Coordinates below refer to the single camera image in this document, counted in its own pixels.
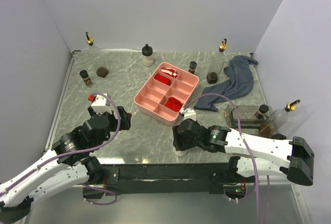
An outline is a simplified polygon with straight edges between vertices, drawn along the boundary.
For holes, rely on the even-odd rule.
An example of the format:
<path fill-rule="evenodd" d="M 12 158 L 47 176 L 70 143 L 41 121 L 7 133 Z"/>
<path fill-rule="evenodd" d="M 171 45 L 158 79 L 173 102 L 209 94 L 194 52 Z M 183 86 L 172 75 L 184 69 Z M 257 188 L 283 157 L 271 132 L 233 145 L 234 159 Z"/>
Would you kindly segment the oil bottle gold spout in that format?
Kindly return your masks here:
<path fill-rule="evenodd" d="M 271 136 L 274 135 L 280 127 L 282 127 L 289 119 L 289 113 L 296 109 L 300 100 L 289 102 L 282 109 L 275 110 L 263 123 L 259 126 L 259 135 Z"/>

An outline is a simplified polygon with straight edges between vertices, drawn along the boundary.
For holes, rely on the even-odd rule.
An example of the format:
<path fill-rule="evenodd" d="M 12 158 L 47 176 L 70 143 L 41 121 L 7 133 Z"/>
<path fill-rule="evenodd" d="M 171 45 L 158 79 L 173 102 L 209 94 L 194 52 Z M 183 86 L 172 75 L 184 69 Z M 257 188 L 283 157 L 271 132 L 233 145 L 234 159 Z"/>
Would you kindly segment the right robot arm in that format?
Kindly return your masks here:
<path fill-rule="evenodd" d="M 177 151 L 199 147 L 210 153 L 238 156 L 238 162 L 226 170 L 233 182 L 242 177 L 284 174 L 291 183 L 313 184 L 314 152 L 302 137 L 264 138 L 218 125 L 206 128 L 192 119 L 173 126 L 172 131 Z"/>

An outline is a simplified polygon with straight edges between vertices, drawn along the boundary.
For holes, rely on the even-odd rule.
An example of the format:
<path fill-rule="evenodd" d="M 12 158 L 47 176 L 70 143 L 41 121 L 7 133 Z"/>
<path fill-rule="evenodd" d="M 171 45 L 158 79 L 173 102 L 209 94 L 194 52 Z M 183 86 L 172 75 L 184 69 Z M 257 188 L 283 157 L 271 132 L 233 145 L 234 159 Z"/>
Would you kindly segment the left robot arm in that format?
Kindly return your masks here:
<path fill-rule="evenodd" d="M 73 185 L 99 183 L 104 172 L 90 154 L 120 130 L 129 130 L 132 115 L 122 106 L 115 112 L 96 113 L 63 135 L 52 148 L 25 171 L 1 184 L 1 223 L 15 223 L 27 216 L 33 205 Z"/>

